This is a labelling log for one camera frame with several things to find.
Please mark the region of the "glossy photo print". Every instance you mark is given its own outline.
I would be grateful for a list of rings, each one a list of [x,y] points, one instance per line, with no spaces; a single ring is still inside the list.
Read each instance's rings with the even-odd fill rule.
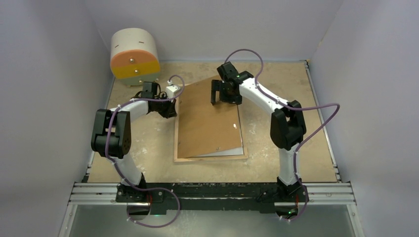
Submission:
[[[214,153],[197,155],[196,157],[223,157],[223,156],[242,156],[244,154],[244,147],[237,147],[225,151],[217,150]]]

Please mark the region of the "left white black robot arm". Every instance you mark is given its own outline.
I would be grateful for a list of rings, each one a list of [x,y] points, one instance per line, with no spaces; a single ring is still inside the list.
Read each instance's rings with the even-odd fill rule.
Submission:
[[[171,81],[165,90],[157,82],[145,82],[128,102],[96,111],[91,148],[111,163],[135,202],[146,199],[148,188],[130,155],[131,122],[149,113],[158,113],[166,119],[175,117],[176,99],[183,89]]]

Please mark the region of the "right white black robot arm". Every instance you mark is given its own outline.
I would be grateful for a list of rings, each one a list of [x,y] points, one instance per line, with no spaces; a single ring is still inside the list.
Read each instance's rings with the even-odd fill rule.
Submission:
[[[212,105],[217,101],[240,105],[247,98],[271,116],[270,138],[280,158],[277,194],[284,201],[291,200],[301,188],[296,154],[306,133],[301,104],[275,95],[249,72],[238,72],[231,62],[219,66],[217,72],[220,78],[211,82]]]

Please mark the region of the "round cabinet with coloured drawers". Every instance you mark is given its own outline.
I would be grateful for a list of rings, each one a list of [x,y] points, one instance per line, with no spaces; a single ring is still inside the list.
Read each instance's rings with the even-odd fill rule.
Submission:
[[[110,68],[116,80],[127,86],[156,81],[161,74],[153,36],[140,28],[126,28],[111,38]]]

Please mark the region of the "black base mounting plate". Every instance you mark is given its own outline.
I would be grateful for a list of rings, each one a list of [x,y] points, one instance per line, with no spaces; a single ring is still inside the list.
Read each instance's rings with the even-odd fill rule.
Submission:
[[[286,188],[279,182],[267,183],[151,183],[136,190],[118,184],[116,202],[144,204],[152,215],[168,210],[258,211],[290,217],[308,201],[300,184]]]

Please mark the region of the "aluminium rail frame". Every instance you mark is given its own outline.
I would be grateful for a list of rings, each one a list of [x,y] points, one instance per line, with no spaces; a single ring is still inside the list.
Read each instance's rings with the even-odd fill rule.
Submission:
[[[356,199],[350,183],[306,183],[308,205],[344,205],[349,214],[349,221],[354,236],[364,237]],[[71,190],[64,221],[59,232],[60,237],[68,237],[77,207],[81,205],[140,205],[146,202],[117,202],[117,183],[75,183]]]

